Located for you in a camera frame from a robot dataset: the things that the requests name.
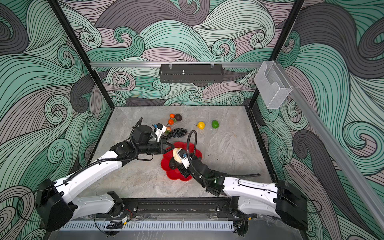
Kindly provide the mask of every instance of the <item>yellow lemon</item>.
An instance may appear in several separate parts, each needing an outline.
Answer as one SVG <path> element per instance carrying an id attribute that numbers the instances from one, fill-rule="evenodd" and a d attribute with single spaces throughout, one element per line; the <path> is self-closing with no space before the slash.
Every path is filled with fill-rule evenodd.
<path id="1" fill-rule="evenodd" d="M 204 129 L 204 128 L 205 128 L 205 123 L 203 123 L 203 122 L 199 122 L 199 123 L 197 124 L 197 127 L 200 128 L 200 129 Z"/>

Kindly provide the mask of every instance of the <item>swirl pattern wall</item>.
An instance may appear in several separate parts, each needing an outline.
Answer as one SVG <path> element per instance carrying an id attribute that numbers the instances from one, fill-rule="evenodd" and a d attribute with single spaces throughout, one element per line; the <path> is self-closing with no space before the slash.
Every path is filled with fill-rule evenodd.
<path id="1" fill-rule="evenodd" d="M 48 2 L 2 1 L 0 239 L 43 239 L 39 222 L 16 213 L 17 200 L 84 166 L 110 111 Z M 34 194 L 20 202 L 24 218 L 40 219 Z"/>
<path id="2" fill-rule="evenodd" d="M 166 62 L 268 60 L 294 1 L 59 0 L 91 61 Z M 204 106 L 248 105 L 257 69 L 196 85 L 160 83 L 158 68 L 98 71 L 117 106 Z"/>
<path id="3" fill-rule="evenodd" d="M 300 11 L 278 62 L 384 200 L 383 33 L 384 1 L 326 0 Z M 295 100 L 268 110 L 259 97 L 257 105 L 278 177 L 323 206 L 309 214 L 308 237 L 384 239 Z"/>

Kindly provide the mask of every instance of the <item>aluminum rail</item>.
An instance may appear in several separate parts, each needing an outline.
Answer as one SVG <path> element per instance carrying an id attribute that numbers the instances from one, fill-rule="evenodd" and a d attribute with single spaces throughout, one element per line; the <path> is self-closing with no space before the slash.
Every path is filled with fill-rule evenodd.
<path id="1" fill-rule="evenodd" d="M 92 68 L 159 68 L 161 64 L 220 64 L 223 68 L 259 68 L 262 62 L 144 62 L 144 61 L 95 61 Z"/>
<path id="2" fill-rule="evenodd" d="M 283 75 L 285 75 L 285 78 L 292 86 L 292 91 L 290 93 L 291 96 L 295 99 L 297 105 L 300 107 L 301 111 L 318 134 L 329 155 L 337 162 L 340 169 L 343 171 L 353 188 L 356 190 L 357 194 L 360 196 L 361 200 L 365 203 L 366 207 L 375 218 L 381 230 L 384 231 L 383 201 L 368 183 L 368 180 L 356 167 L 355 163 L 348 156 L 347 152 L 343 149 L 329 128 L 324 124 L 317 113 L 313 111 L 312 107 L 308 104 L 300 90 L 296 86 L 292 85 L 292 82 L 285 71 L 283 71 Z"/>

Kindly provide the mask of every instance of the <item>wall-mounted shelf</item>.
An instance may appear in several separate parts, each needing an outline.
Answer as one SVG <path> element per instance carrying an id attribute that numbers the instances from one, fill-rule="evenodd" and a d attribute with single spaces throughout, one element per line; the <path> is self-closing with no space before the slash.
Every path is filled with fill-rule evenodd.
<path id="1" fill-rule="evenodd" d="M 292 91 L 284 68 L 274 61 L 264 61 L 255 76 L 255 84 L 267 109 L 278 109 Z"/>

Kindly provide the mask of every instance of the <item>dark fruit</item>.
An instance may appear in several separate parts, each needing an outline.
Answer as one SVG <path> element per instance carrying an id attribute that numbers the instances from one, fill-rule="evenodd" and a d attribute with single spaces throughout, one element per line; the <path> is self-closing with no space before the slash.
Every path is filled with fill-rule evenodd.
<path id="1" fill-rule="evenodd" d="M 169 161 L 169 168 L 172 170 L 177 168 L 176 161 L 173 158 Z"/>
<path id="2" fill-rule="evenodd" d="M 178 114 L 175 114 L 175 119 L 176 119 L 176 121 L 180 122 L 183 118 L 182 118 L 181 115 L 178 113 Z"/>

